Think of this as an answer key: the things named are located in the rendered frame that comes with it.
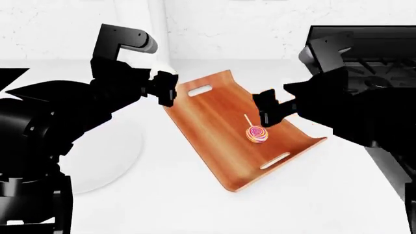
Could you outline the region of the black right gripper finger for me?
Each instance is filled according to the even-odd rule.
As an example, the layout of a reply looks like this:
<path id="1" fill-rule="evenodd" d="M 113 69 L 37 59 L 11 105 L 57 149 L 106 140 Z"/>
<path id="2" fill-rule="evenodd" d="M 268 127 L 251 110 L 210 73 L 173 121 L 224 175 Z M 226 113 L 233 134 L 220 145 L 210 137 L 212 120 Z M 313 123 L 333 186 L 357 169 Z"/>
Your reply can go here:
<path id="1" fill-rule="evenodd" d="M 259 112 L 275 111 L 279 105 L 274 89 L 262 91 L 259 94 L 252 94 L 252 99 Z"/>
<path id="2" fill-rule="evenodd" d="M 283 115 L 276 110 L 260 110 L 259 111 L 261 126 L 268 128 L 279 124 L 283 120 Z"/>

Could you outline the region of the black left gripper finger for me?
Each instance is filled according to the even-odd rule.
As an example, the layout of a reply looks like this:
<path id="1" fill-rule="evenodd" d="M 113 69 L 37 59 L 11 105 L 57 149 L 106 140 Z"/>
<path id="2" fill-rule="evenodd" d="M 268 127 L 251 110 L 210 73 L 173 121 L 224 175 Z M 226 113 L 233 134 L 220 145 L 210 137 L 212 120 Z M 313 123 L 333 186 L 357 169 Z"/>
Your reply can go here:
<path id="1" fill-rule="evenodd" d="M 172 107 L 176 97 L 177 92 L 175 89 L 162 90 L 158 95 L 158 103 L 164 107 Z"/>
<path id="2" fill-rule="evenodd" d="M 178 79 L 178 74 L 158 71 L 153 77 L 153 85 L 157 90 L 173 90 L 177 85 Z"/>

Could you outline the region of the white round plate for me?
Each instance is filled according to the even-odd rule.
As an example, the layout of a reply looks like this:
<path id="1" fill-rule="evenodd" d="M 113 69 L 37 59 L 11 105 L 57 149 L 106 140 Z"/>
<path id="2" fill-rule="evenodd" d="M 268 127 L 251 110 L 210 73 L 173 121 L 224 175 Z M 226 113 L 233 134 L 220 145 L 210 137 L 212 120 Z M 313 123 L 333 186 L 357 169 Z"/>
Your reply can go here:
<path id="1" fill-rule="evenodd" d="M 113 118 L 86 132 L 60 157 L 60 171 L 71 177 L 74 194 L 102 189 L 125 175 L 144 148 L 144 130 L 131 120 Z"/>

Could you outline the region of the pink swirl lollipop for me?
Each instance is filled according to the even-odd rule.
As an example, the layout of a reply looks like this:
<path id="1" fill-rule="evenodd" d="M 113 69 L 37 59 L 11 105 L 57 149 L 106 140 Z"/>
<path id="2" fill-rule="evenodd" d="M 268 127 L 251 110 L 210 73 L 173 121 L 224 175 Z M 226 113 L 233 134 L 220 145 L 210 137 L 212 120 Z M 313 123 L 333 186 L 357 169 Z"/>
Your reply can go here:
<path id="1" fill-rule="evenodd" d="M 244 114 L 246 121 L 249 124 L 249 128 L 246 130 L 246 137 L 250 142 L 254 143 L 263 143 L 268 140 L 268 132 L 265 128 L 261 126 L 256 126 L 252 124 L 247 114 Z"/>

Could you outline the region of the black gas stove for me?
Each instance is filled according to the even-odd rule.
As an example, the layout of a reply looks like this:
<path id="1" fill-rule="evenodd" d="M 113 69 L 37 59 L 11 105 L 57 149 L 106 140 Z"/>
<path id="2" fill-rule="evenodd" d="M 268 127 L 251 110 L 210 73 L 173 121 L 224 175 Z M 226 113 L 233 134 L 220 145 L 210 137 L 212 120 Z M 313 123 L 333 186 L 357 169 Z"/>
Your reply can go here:
<path id="1" fill-rule="evenodd" d="M 299 60 L 312 75 L 319 73 L 308 40 L 352 32 L 353 46 L 340 50 L 348 71 L 348 93 L 394 88 L 416 89 L 416 26 L 313 25 Z"/>

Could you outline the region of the black angular panel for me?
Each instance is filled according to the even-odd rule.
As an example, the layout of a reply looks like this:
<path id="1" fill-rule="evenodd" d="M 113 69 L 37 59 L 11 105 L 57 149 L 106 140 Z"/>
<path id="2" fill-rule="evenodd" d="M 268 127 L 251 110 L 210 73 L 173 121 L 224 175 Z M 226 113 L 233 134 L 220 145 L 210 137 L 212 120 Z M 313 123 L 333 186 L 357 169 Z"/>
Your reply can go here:
<path id="1" fill-rule="evenodd" d="M 28 70 L 29 68 L 0 68 L 0 91 L 5 89 Z"/>

